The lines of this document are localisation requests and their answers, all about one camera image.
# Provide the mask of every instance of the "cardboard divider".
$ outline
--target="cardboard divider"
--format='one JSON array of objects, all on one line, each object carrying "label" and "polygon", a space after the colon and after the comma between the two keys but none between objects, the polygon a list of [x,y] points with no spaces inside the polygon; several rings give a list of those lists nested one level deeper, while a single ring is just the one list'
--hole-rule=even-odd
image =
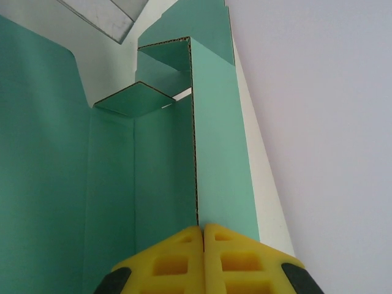
[{"label": "cardboard divider", "polygon": [[188,53],[189,42],[189,37],[183,37],[176,40],[139,47],[138,51],[143,52],[178,71],[190,70]]},{"label": "cardboard divider", "polygon": [[136,252],[197,225],[190,96],[135,120]]},{"label": "cardboard divider", "polygon": [[175,100],[170,96],[142,81],[137,81],[129,87],[96,102],[94,107],[136,118],[173,102]]},{"label": "cardboard divider", "polygon": [[139,50],[167,65],[173,56],[188,55],[183,64],[191,66],[198,223],[259,239],[235,66],[189,37]]}]

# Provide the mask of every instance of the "cardboard flap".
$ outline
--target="cardboard flap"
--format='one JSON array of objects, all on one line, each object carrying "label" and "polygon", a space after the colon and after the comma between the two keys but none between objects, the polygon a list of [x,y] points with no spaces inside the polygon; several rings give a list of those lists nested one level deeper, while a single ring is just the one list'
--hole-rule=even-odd
[{"label": "cardboard flap", "polygon": [[190,70],[178,71],[139,51],[136,79],[173,97],[190,88]]},{"label": "cardboard flap", "polygon": [[235,66],[190,43],[199,223],[259,239]]},{"label": "cardboard flap", "polygon": [[176,40],[155,43],[139,47],[139,52],[176,69],[190,70],[190,38],[184,37]]},{"label": "cardboard flap", "polygon": [[142,81],[94,104],[94,107],[104,108],[130,118],[145,115],[163,106],[172,104],[175,100],[154,89]]},{"label": "cardboard flap", "polygon": [[228,7],[223,0],[179,0],[139,38],[139,47],[191,36],[234,64]]},{"label": "cardboard flap", "polygon": [[77,65],[2,16],[0,43],[1,293],[81,293],[89,107]]}]

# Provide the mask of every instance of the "yellow foam padding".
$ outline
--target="yellow foam padding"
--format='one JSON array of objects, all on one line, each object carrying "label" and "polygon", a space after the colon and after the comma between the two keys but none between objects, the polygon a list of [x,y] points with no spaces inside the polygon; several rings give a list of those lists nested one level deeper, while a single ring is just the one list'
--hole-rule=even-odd
[{"label": "yellow foam padding", "polygon": [[206,294],[296,294],[281,267],[304,268],[295,257],[215,224],[204,245]]},{"label": "yellow foam padding", "polygon": [[121,294],[205,294],[203,237],[198,226],[117,264],[132,270]]}]

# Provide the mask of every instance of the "teal cardboard box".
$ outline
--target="teal cardboard box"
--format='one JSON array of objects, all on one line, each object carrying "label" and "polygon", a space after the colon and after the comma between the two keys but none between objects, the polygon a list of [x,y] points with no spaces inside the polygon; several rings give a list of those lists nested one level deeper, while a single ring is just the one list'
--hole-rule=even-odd
[{"label": "teal cardboard box", "polygon": [[89,108],[71,52],[0,17],[2,293],[92,293],[190,225],[258,239],[224,3],[179,1],[139,45],[138,81]]}]

